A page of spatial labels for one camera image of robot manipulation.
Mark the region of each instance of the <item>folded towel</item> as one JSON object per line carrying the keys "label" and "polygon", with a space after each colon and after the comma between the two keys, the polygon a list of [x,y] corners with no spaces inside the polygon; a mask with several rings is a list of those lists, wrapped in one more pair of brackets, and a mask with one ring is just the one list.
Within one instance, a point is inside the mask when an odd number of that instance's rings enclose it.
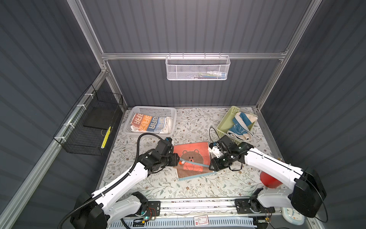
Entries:
{"label": "folded towel", "polygon": [[170,134],[173,127],[171,117],[153,117],[143,114],[135,114],[131,121],[131,130],[139,133]]}
{"label": "folded towel", "polygon": [[234,126],[227,131],[227,134],[242,141],[250,141],[253,134],[250,132],[249,126],[257,119],[257,116],[253,114],[238,112],[232,119]]}

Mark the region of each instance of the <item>table surface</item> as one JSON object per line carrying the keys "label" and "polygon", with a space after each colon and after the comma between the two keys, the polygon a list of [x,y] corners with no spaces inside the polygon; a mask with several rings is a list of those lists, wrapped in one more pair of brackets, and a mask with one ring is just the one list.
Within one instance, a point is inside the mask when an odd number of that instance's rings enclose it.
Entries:
{"label": "table surface", "polygon": [[[252,112],[250,107],[243,109]],[[216,129],[228,110],[229,108],[177,109],[177,121],[172,137],[174,144],[210,142],[208,135],[210,126]],[[138,136],[123,132],[128,114],[129,110],[124,114],[100,188],[126,171],[135,159]],[[254,137],[249,143],[271,156],[271,151],[258,123],[255,123],[251,132]],[[213,140],[217,140],[214,132],[211,135]],[[154,148],[157,142],[158,139],[155,137],[142,138],[140,154]],[[238,168],[240,168],[240,163],[236,162],[232,169]],[[241,171],[233,172],[227,168],[213,175],[178,181],[175,169],[165,168],[140,181],[122,198],[135,191],[141,192],[148,199],[250,196],[254,190],[264,186],[259,178],[260,173],[261,171],[256,168],[243,165]]]}

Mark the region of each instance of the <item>bear face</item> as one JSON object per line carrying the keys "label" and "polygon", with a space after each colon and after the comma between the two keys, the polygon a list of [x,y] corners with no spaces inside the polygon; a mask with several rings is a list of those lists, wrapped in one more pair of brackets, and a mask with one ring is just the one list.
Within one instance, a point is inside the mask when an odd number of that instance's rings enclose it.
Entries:
{"label": "bear face", "polygon": [[[202,155],[199,153],[198,149],[194,151],[183,150],[183,155],[180,157],[188,162],[195,162],[199,164],[203,164],[204,160]],[[203,167],[200,165],[194,165],[191,163],[184,163],[183,168],[191,171],[203,171]]]}

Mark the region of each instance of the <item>green plastic basket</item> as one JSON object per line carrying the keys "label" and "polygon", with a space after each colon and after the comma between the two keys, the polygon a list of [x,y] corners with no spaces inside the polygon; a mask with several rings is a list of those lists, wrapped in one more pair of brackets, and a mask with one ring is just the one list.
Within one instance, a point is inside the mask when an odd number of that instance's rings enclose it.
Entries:
{"label": "green plastic basket", "polygon": [[[240,112],[240,108],[236,107],[236,106],[232,106],[226,113],[225,117],[221,120],[220,124],[217,126],[217,134],[219,135],[220,138],[222,138],[224,135],[226,135],[231,140],[233,140],[233,142],[235,142],[237,145],[239,145],[240,143],[242,143],[244,141],[231,137],[230,135],[227,134],[227,131],[234,126],[234,122],[232,121],[232,119],[238,112]],[[248,126],[249,130],[252,130],[255,122],[253,122],[250,126]]]}

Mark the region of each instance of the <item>clock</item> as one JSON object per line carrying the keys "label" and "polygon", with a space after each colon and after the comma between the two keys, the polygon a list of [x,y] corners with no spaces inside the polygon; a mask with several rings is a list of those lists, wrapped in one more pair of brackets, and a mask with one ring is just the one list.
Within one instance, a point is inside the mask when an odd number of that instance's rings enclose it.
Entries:
{"label": "clock", "polygon": [[282,216],[287,222],[294,225],[302,225],[305,222],[305,217],[292,208],[283,207]]}

